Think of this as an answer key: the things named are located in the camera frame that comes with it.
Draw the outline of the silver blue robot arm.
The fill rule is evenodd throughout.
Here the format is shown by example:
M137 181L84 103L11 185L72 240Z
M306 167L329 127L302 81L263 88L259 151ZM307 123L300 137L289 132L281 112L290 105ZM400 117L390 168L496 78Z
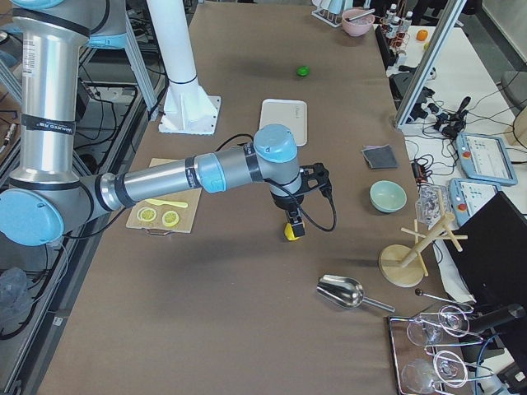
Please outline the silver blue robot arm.
M21 153L1 195L1 231L25 246L60 239L112 211L169 193L223 192L266 182L285 208L305 194L307 177L291 132L258 130L254 140L218 153L175 160L127 174L80 177L72 171L79 51L120 49L126 41L122 1L16 1L23 33Z

